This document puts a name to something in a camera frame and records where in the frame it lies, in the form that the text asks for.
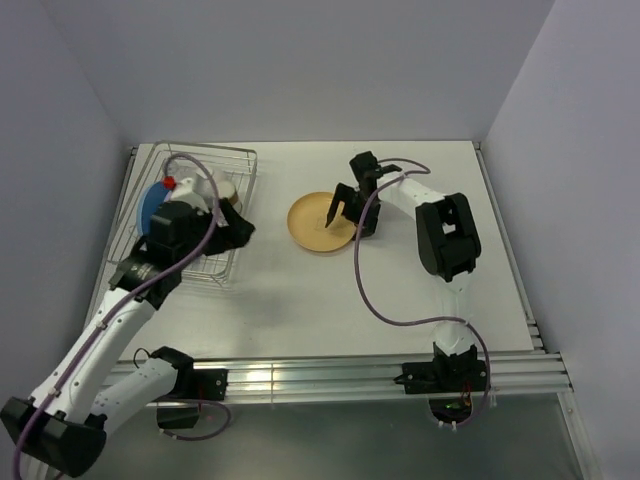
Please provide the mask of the steel cup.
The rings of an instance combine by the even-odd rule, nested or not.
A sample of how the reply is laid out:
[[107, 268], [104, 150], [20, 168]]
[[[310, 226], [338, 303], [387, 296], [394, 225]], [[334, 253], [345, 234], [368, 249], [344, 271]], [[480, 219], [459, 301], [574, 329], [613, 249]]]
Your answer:
[[236, 185], [233, 182], [229, 180], [221, 181], [217, 188], [220, 199], [227, 200], [236, 211], [240, 212], [242, 210], [242, 202]]

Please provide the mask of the orange plate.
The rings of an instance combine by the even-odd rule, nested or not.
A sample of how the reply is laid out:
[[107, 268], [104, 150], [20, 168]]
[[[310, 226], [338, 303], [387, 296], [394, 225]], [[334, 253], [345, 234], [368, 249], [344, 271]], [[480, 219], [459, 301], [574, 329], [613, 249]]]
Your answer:
[[326, 226], [333, 194], [313, 192], [297, 199], [287, 214], [287, 228], [293, 240], [314, 253], [331, 253], [345, 247], [356, 233], [356, 225], [345, 219], [338, 206], [336, 217]]

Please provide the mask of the blue plate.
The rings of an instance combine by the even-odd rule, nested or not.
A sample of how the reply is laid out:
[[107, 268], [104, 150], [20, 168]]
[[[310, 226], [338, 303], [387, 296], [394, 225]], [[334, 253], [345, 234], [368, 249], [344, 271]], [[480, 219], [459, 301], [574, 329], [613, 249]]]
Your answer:
[[139, 236], [149, 233], [152, 215], [166, 201], [169, 193], [170, 190], [162, 182], [155, 182], [141, 194], [136, 210], [136, 229]]

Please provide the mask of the white ceramic bowl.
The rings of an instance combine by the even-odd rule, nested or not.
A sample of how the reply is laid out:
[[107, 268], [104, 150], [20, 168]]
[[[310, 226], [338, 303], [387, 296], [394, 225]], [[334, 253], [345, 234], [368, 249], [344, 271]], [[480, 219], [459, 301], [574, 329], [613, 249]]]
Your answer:
[[209, 181], [209, 176], [211, 176], [214, 180], [216, 186], [219, 186], [221, 182], [227, 180], [226, 173], [219, 169], [213, 168], [209, 170], [209, 174], [205, 174], [203, 170], [197, 169], [193, 174], [194, 179], [194, 191], [199, 193], [201, 196], [212, 196], [213, 189], [211, 186], [211, 182]]

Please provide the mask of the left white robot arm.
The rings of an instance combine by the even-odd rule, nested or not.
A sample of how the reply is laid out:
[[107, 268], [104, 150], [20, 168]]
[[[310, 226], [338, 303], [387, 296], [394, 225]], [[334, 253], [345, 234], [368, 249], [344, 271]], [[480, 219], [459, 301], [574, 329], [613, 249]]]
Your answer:
[[107, 390], [101, 387], [124, 348], [159, 311], [195, 258], [248, 244], [255, 231], [229, 203], [205, 212], [183, 201], [161, 204], [122, 260], [88, 327], [52, 374], [26, 399], [10, 398], [1, 421], [16, 451], [77, 478], [102, 453], [108, 436], [157, 399], [183, 399], [194, 389], [194, 360], [160, 347], [143, 366]]

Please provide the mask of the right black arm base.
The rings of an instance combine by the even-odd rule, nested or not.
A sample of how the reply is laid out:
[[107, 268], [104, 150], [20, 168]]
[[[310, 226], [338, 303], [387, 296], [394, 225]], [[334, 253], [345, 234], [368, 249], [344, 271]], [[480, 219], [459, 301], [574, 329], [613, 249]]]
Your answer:
[[407, 395], [452, 394], [449, 399], [429, 401], [432, 415], [448, 424], [463, 422], [472, 415], [472, 394], [485, 392], [488, 380], [486, 362], [478, 358], [476, 346], [451, 355], [435, 348], [432, 360], [403, 363], [401, 374], [393, 379]]

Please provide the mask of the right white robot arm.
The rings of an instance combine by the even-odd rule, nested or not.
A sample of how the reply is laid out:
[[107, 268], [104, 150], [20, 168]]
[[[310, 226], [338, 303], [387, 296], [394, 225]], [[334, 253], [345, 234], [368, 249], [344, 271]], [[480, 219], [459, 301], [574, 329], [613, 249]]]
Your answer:
[[467, 197], [462, 193], [442, 194], [413, 178], [428, 175], [426, 165], [412, 159], [378, 159], [372, 152], [357, 154], [349, 161], [357, 182], [355, 187], [339, 183], [334, 191], [325, 225], [339, 215], [356, 227], [354, 241], [354, 274], [361, 299], [368, 310], [383, 323], [395, 327], [434, 324], [433, 365], [435, 383], [452, 390], [468, 374], [464, 361], [477, 359], [478, 350], [486, 344], [467, 320], [455, 315], [439, 315], [414, 321], [397, 321], [385, 317], [366, 294], [360, 268], [360, 242], [377, 229], [381, 206], [390, 204], [408, 215], [415, 223], [420, 263], [432, 277], [452, 286], [466, 279], [477, 266], [482, 247]]

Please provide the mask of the aluminium mounting rail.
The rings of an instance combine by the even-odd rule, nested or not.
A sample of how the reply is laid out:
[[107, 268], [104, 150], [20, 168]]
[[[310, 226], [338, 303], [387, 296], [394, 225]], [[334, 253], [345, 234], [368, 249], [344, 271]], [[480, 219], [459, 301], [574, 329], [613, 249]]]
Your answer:
[[[394, 383], [401, 365], [426, 355], [319, 357], [269, 360], [198, 360], [197, 371], [224, 369], [224, 401], [231, 405], [410, 400]], [[573, 391], [559, 354], [540, 350], [491, 357], [491, 396], [564, 394]]]

